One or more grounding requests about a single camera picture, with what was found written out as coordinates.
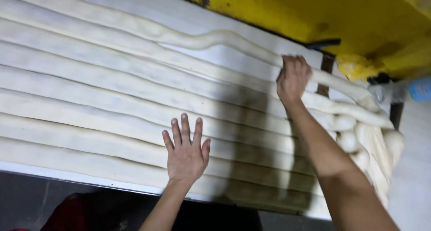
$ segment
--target dark floor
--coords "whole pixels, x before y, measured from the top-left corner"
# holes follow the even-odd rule
[[[0,230],[40,230],[54,209],[73,193],[94,193],[107,200],[127,200],[121,206],[119,230],[135,231],[145,220],[158,196],[93,187],[66,181],[0,172]],[[335,230],[331,222],[301,216],[255,211],[235,206],[185,201],[175,230],[192,229]]]

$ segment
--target hand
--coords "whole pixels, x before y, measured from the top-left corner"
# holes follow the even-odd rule
[[[168,131],[163,131],[163,140],[168,149],[169,181],[185,184],[190,188],[208,166],[210,140],[205,140],[201,148],[202,118],[198,118],[196,121],[193,142],[190,141],[187,114],[181,115],[181,132],[176,118],[172,119],[171,124],[175,146],[172,144]]]
[[[277,79],[277,95],[287,109],[302,102],[301,96],[311,75],[311,67],[304,57],[283,56],[283,69]]]

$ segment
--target pile of dough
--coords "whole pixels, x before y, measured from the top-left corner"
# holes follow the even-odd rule
[[[163,188],[161,132],[186,112],[192,122],[203,118],[212,139],[191,192],[328,215],[275,83],[159,43],[223,44],[282,66],[280,55],[232,31],[188,35],[82,0],[0,0],[0,160]],[[402,135],[365,88],[313,72],[312,81],[356,102],[303,95],[386,206]]]

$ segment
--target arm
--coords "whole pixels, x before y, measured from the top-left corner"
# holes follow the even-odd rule
[[[190,141],[187,114],[181,115],[181,133],[176,118],[172,119],[171,124],[175,146],[169,133],[163,131],[163,140],[168,150],[169,182],[140,231],[171,230],[187,192],[208,166],[210,140],[205,140],[202,148],[200,146],[202,119],[198,118],[196,121],[193,142]]]
[[[315,168],[329,213],[339,230],[398,230],[365,175],[310,115],[301,96],[311,77],[303,57],[284,56],[277,93]]]

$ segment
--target left hand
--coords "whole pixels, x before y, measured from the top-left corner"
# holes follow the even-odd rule
[[[168,131],[163,131],[163,140],[168,149],[169,181],[185,184],[190,188],[208,166],[210,140],[205,140],[201,148],[202,118],[196,121],[193,142],[190,141],[187,114],[181,115],[181,132],[176,118],[172,119],[171,125],[175,146]]]

